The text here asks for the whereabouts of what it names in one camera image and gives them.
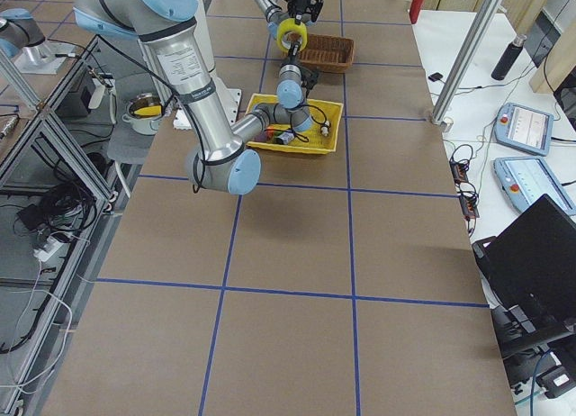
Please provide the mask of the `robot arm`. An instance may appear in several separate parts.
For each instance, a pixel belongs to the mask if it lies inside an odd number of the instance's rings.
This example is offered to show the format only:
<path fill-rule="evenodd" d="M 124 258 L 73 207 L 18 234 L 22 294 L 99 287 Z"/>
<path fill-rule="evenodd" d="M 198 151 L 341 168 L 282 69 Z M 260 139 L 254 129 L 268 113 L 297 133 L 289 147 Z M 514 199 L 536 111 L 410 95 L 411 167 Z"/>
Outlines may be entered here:
<path fill-rule="evenodd" d="M 279 36 L 292 34 L 292 31 L 280 33 L 283 26 L 294 24 L 307 31 L 314 24 L 322 11 L 324 0 L 253 0 L 264 14 L 270 35 L 280 40 Z"/>
<path fill-rule="evenodd" d="M 301 133 L 312 125 L 307 91 L 311 74 L 299 63 L 307 26 L 320 15 L 323 0 L 254 0 L 268 30 L 286 52 L 274 104 L 258 104 L 238 122 L 225 114 L 215 79 L 194 36 L 202 0 L 74 0 L 76 23 L 101 36 L 135 39 L 149 70 L 175 96 L 199 141 L 186 159 L 196 188 L 247 194 L 257 184 L 261 160 L 247 143 L 273 124 Z"/>

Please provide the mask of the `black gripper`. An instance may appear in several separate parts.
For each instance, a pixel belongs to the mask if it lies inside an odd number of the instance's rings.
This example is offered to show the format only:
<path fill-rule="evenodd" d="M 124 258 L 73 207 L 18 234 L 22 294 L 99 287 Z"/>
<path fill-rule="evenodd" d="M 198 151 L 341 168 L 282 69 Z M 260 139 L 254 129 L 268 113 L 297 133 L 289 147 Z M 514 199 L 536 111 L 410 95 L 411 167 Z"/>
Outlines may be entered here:
<path fill-rule="evenodd" d="M 320 16 L 324 0 L 287 0 L 288 14 L 300 22 L 315 23 Z"/>
<path fill-rule="evenodd" d="M 299 60 L 301 40 L 292 41 L 279 71 L 279 92 L 301 92 L 312 90 L 318 83 L 320 72 L 303 66 Z"/>

